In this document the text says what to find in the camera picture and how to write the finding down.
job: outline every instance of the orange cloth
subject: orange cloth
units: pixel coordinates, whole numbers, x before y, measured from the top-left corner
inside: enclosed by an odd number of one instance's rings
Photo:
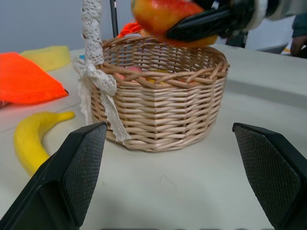
[[[120,31],[120,34],[117,35],[117,37],[124,37],[128,34],[136,34],[138,32],[141,31],[141,26],[139,25],[138,22],[135,22],[135,23],[128,23],[127,25],[125,25],[121,31]]]
[[[0,54],[0,100],[37,104],[67,96],[60,82],[17,53]]]

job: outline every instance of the table surface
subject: table surface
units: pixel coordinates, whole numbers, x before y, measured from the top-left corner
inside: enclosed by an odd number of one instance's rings
[[[231,67],[217,122],[209,136],[182,150],[129,151],[106,141],[100,175],[82,230],[101,228],[272,229],[245,175],[232,133],[234,122],[282,133],[307,157],[307,61],[216,46]],[[82,54],[82,50],[71,55]],[[36,106],[0,110],[0,217],[29,176],[15,156],[18,122],[40,111],[76,113],[43,138],[49,154],[85,125],[77,95],[78,75],[69,64],[50,74],[70,93]]]

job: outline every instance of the white lace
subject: white lace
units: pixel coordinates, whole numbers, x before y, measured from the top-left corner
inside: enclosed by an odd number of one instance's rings
[[[96,69],[97,65],[101,65],[104,62],[100,35],[101,8],[101,0],[83,0],[82,29],[85,42],[85,61],[74,59],[72,63],[80,75],[78,92],[81,98],[81,111],[85,115],[87,125],[93,123],[91,95],[92,88],[95,85],[100,89],[100,99],[116,140],[123,143],[125,140],[130,139],[130,136],[126,132],[114,104],[113,96],[117,90],[116,81],[111,75]]]

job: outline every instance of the banana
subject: banana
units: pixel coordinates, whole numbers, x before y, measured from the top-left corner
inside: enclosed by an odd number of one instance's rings
[[[74,116],[74,112],[40,112],[18,124],[14,134],[14,147],[20,163],[30,176],[49,158],[41,144],[44,134],[55,124]]]

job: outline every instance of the wicker basket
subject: wicker basket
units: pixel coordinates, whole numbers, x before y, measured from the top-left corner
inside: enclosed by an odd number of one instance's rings
[[[114,101],[131,136],[125,141],[127,148],[177,150],[207,136],[220,108],[229,67],[221,52],[211,47],[173,47],[152,37],[114,38],[103,42],[103,51],[105,61],[98,68],[116,79]],[[124,68],[128,66],[143,72]],[[96,87],[91,101],[94,119],[105,120]],[[107,138],[116,140],[110,126]]]

